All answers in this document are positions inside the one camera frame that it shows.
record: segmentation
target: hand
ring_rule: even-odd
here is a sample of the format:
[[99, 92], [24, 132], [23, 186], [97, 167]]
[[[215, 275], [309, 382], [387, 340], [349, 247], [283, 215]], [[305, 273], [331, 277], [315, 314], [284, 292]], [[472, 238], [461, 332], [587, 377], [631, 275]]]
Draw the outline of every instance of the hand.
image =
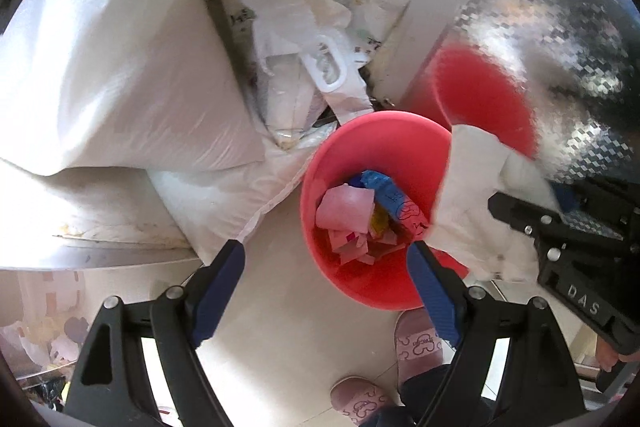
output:
[[598, 337], [596, 343], [596, 360], [600, 364], [603, 371], [611, 372], [614, 365], [621, 362], [640, 362], [640, 351], [632, 355], [620, 355], [613, 347], [609, 346], [606, 341]]

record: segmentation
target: white floor tile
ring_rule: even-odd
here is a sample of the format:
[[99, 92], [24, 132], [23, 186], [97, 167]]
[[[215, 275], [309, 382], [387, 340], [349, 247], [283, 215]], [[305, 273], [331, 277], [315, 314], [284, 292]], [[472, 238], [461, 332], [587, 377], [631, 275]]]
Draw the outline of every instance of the white floor tile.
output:
[[556, 316], [556, 321], [558, 321], [566, 343], [570, 345], [573, 342], [575, 335], [582, 326], [582, 321], [549, 292], [537, 284], [500, 281], [497, 282], [497, 285], [509, 302], [526, 304], [526, 302], [535, 295], [544, 297], [549, 302], [551, 310]]
[[322, 276], [298, 202], [296, 191], [247, 243], [242, 280], [214, 338], [198, 350], [236, 427], [298, 425], [331, 407], [340, 378], [374, 379], [396, 361], [398, 313], [354, 302]]
[[507, 361], [508, 351], [509, 339], [498, 339], [495, 343], [494, 355], [491, 359], [491, 365], [489, 366], [489, 373], [484, 381], [484, 386], [494, 394], [497, 394], [500, 390], [500, 382], [502, 381], [502, 373], [504, 372], [504, 364]]
[[400, 403], [400, 396], [398, 395], [397, 362], [389, 367], [389, 369], [387, 369], [384, 373], [382, 373], [382, 375], [377, 377], [373, 382], [384, 389], [389, 395], [389, 398], [391, 398], [394, 402]]
[[497, 395], [491, 389], [489, 389], [487, 386], [484, 386], [482, 388], [482, 394], [480, 396], [484, 396], [485, 398], [488, 398], [489, 400], [495, 400]]
[[169, 286], [182, 284], [201, 265], [199, 259], [190, 259], [176, 263], [84, 270], [85, 316], [91, 322], [102, 301], [110, 295], [120, 296], [125, 303], [155, 299]]
[[298, 427], [353, 427], [353, 423], [346, 416], [329, 409], [318, 416], [301, 423]]

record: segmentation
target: blue gripper pad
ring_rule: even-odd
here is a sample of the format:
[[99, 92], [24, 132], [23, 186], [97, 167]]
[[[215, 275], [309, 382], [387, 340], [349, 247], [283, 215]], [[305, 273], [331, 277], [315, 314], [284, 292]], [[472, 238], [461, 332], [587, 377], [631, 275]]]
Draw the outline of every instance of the blue gripper pad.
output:
[[425, 309], [429, 312], [438, 336], [456, 347], [461, 338], [456, 326], [456, 306], [416, 243], [413, 243], [406, 252], [406, 267]]
[[231, 299], [240, 276], [244, 271], [244, 247], [238, 241], [227, 241], [218, 256], [226, 255], [222, 266], [209, 283], [195, 311], [191, 344], [194, 348], [210, 339], [216, 331], [226, 305]]

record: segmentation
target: dark pants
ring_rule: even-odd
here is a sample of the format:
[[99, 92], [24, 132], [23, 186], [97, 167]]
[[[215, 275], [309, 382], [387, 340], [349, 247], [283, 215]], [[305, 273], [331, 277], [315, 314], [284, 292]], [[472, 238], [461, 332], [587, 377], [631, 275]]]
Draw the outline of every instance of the dark pants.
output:
[[[400, 386], [402, 406], [383, 407], [360, 427], [415, 427], [444, 380], [449, 364], [410, 378]], [[476, 422], [481, 425], [489, 421], [493, 408], [491, 400], [482, 399], [476, 413]]]

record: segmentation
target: pink paper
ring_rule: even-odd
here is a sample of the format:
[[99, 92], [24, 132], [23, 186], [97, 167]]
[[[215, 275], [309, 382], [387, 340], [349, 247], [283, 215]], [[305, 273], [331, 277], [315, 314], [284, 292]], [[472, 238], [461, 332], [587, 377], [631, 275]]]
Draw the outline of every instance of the pink paper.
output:
[[351, 241], [340, 249], [340, 265], [359, 259], [366, 255], [368, 251], [369, 245], [367, 245], [367, 241], [364, 241], [362, 245], [358, 245], [357, 241]]
[[397, 245], [398, 236], [393, 230], [385, 230], [385, 233], [382, 234], [382, 237], [380, 237], [377, 242], [383, 243], [384, 245]]
[[316, 227], [367, 233], [373, 214], [375, 191], [344, 184], [330, 188], [316, 211]]
[[358, 257], [358, 261], [360, 261], [361, 263], [364, 264], [369, 264], [372, 265], [373, 263], [375, 263], [376, 258], [369, 255], [368, 253], [361, 255], [360, 257]]
[[331, 250], [335, 253], [340, 253], [340, 249], [351, 241], [355, 241], [358, 247], [361, 247], [367, 240], [364, 234], [357, 232], [349, 232], [348, 230], [327, 230], [329, 233], [329, 243], [331, 243]]

